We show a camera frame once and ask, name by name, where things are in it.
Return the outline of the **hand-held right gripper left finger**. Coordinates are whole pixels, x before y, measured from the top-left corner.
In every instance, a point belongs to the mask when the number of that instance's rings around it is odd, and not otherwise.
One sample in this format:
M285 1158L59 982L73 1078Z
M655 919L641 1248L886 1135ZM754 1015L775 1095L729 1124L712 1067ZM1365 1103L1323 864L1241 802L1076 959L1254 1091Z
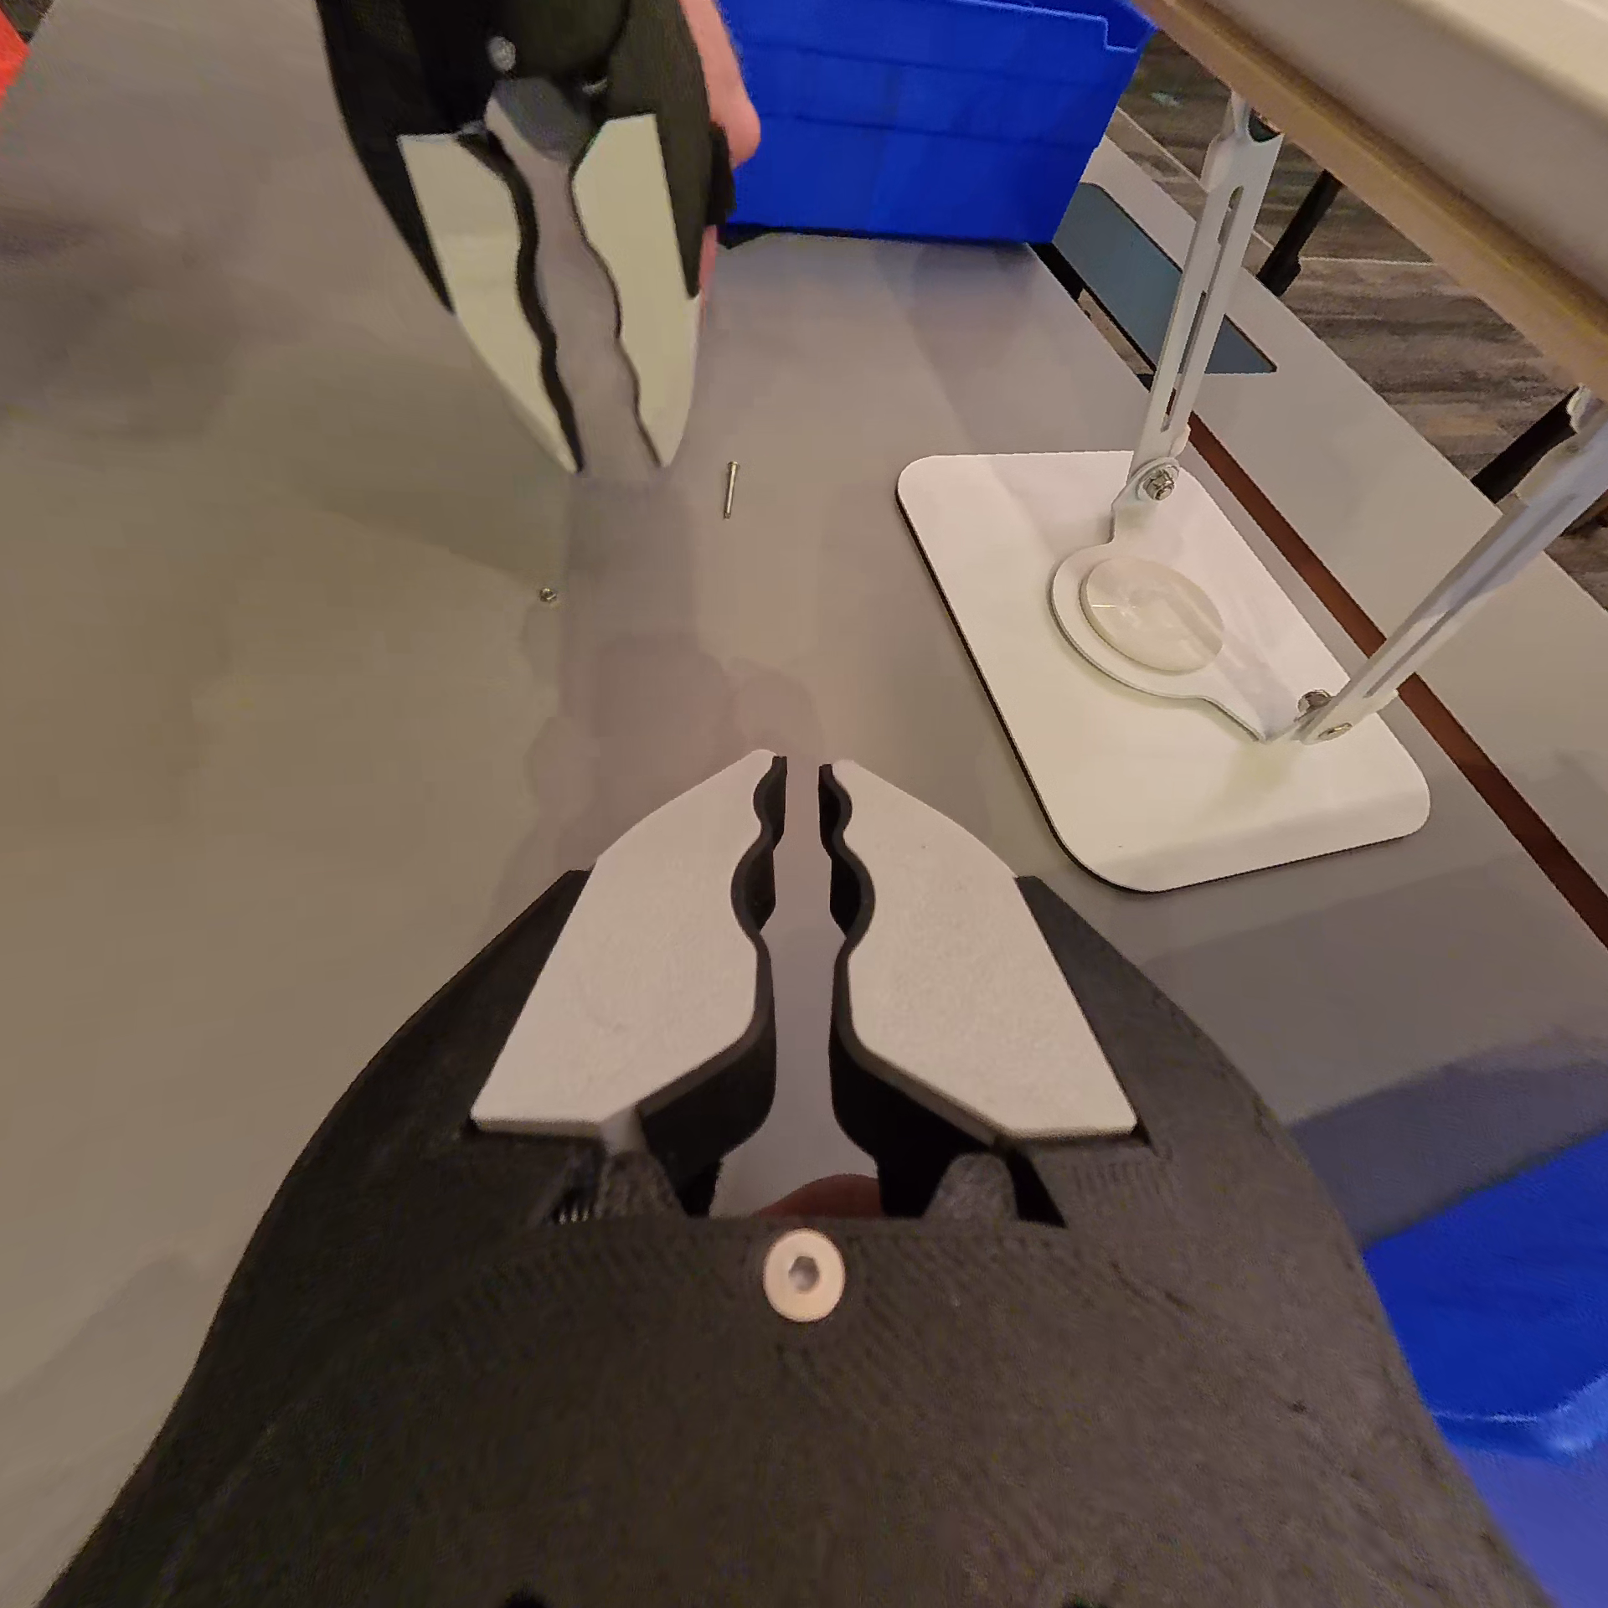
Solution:
M601 852L475 1097L483 1134L720 1162L758 1130L785 804L787 760L754 751Z

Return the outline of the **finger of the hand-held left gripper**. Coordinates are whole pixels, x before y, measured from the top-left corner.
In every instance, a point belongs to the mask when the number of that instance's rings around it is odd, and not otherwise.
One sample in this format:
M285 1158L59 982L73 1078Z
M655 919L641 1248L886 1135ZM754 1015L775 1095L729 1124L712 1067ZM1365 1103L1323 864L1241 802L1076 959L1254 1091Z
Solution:
M398 150L458 326L540 448L576 475L584 450L538 291L530 184L483 125L406 134Z
M703 297L687 289L655 115L603 123L578 157L569 192L615 297L638 427L666 469L689 425Z

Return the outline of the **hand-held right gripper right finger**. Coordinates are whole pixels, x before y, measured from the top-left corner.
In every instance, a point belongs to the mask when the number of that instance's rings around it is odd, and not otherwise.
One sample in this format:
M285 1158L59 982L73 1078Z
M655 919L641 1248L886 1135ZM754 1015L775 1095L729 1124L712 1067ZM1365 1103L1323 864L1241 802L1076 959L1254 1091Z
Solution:
M1013 869L854 760L818 772L841 934L831 1105L883 1189L963 1155L1128 1141L1139 1116Z

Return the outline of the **blue plastic bin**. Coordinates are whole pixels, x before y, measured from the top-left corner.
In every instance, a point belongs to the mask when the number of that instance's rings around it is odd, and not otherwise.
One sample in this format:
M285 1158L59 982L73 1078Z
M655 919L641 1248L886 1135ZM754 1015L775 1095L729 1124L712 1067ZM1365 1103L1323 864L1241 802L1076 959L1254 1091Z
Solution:
M1445 1438L1555 1463L1599 1451L1604 1038L1451 1061L1292 1134Z
M733 228L1053 238L1154 37L1122 2L735 2Z

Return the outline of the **white desk stand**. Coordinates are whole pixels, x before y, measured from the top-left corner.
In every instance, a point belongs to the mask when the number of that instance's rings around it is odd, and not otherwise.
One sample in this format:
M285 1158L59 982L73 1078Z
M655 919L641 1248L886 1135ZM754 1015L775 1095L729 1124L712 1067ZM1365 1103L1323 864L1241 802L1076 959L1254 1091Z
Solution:
M1384 710L1604 494L1604 416L1355 674L1187 450L1281 132L1231 94L1131 450L925 456L898 477L952 624L1051 831L1172 892L1405 839L1432 812Z

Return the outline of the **grey desk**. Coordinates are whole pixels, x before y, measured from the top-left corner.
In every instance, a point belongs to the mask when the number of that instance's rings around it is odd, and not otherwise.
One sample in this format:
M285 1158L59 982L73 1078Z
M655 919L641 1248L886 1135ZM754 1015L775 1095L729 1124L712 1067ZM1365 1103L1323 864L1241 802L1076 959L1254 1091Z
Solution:
M555 475L377 205L310 4L48 17L4 107L4 1604L149 1447L352 1078L752 751L789 760L777 1095L724 1214L871 1170L821 762L1053 885L1292 1130L1604 1038L1604 946L1401 710L1434 814L1399 844L1162 896L1066 860L896 502L917 458L1133 439L1036 255L760 238L703 339L670 475Z

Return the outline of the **person's left hand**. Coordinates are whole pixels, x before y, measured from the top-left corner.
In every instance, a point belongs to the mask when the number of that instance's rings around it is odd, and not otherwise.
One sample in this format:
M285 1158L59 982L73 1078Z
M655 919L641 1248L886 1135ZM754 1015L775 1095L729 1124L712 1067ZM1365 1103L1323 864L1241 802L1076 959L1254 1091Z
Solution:
M710 119L726 136L731 169L739 171L758 150L760 123L737 62L731 33L718 2L684 2L684 12L705 75Z

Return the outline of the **dark flat panel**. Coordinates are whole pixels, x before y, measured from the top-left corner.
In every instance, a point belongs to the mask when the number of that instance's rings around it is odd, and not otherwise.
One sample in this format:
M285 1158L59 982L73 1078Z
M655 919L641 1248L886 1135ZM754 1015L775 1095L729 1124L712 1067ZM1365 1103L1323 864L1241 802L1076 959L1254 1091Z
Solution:
M1154 374L1179 289L1179 266L1105 190L1078 184L1047 243L1032 247L1064 293L1099 314L1143 385Z

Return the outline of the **black table leg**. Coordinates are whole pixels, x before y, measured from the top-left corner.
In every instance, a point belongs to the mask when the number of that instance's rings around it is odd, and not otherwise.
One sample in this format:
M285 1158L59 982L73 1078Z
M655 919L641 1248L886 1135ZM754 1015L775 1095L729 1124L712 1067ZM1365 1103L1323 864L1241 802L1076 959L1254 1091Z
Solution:
M1474 488L1499 506L1522 486L1526 477L1537 471L1549 454L1564 448L1579 435L1581 423L1595 402L1597 398L1589 389L1576 389L1553 404L1472 475Z
M1302 253L1315 230L1334 207L1342 192L1340 180L1331 171L1319 171L1308 194L1302 197L1290 222L1275 240L1271 251L1258 270L1258 282L1275 297L1285 297L1302 270Z

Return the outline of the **white tan-edged board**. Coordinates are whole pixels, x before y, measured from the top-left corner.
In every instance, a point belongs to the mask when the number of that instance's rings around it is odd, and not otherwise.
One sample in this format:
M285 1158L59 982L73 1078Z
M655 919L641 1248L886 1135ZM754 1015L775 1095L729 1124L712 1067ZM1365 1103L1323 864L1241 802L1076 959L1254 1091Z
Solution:
M1139 10L1558 372L1604 397L1604 4Z

